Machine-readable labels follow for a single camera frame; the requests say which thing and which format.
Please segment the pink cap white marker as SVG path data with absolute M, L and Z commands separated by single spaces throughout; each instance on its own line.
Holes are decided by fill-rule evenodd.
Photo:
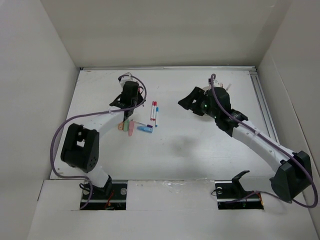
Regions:
M 154 107 L 155 107 L 155 101 L 152 101 L 151 111 L 150 111 L 150 120 L 151 121 L 154 120 Z

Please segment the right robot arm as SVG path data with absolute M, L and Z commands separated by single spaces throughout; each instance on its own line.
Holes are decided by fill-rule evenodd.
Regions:
M 309 155 L 285 148 L 260 132 L 247 116 L 232 108 L 230 96 L 224 88 L 203 90 L 195 87 L 178 104 L 198 116 L 212 117 L 220 130 L 259 155 L 275 172 L 270 184 L 281 200 L 290 202 L 314 185 Z

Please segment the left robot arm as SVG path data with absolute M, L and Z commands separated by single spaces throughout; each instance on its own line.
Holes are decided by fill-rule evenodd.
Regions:
M 100 137 L 126 121 L 134 107 L 143 102 L 141 86 L 132 80 L 124 82 L 121 94 L 110 104 L 110 113 L 99 114 L 84 125 L 72 123 L 66 132 L 60 159 L 90 179 L 83 189 L 107 198 L 112 192 L 112 178 L 98 165 Z

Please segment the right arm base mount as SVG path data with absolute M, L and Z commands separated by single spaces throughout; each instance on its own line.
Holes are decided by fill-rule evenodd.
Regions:
M 215 189 L 211 195 L 216 197 L 219 210 L 263 210 L 264 205 L 259 193 L 253 194 L 253 190 L 246 191 L 240 183 L 240 179 L 249 170 L 244 170 L 231 180 L 214 181 Z

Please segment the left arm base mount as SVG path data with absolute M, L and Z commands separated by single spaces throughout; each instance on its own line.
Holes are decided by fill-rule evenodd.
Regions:
M 105 194 L 102 190 L 94 187 L 92 196 L 86 206 L 89 197 L 89 184 L 80 183 L 82 196 L 80 210 L 92 211 L 122 211 L 127 207 L 127 181 L 113 181 L 110 190 Z

